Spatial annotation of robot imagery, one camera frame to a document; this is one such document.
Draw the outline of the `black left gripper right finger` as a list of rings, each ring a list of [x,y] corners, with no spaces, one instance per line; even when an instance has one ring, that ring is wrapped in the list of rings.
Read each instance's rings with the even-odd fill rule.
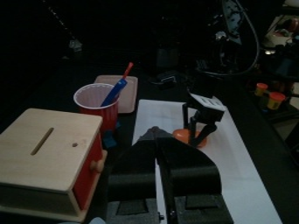
[[[215,163],[174,137],[155,141],[167,224],[234,224]]]

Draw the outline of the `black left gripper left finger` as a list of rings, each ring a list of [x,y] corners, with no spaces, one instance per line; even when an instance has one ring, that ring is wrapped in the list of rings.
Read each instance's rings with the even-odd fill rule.
[[[109,176],[107,224],[159,224],[155,141],[138,141]]]

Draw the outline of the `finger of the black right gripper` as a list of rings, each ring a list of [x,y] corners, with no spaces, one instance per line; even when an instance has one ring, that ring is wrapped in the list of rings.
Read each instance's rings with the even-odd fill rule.
[[[189,143],[198,143],[198,133],[197,133],[197,123],[198,123],[198,113],[190,115],[189,104],[182,105],[182,114],[183,114],[183,127],[190,131]]]
[[[215,123],[207,124],[201,132],[194,132],[191,145],[197,148],[203,147],[207,144],[209,135],[217,130],[218,126]]]

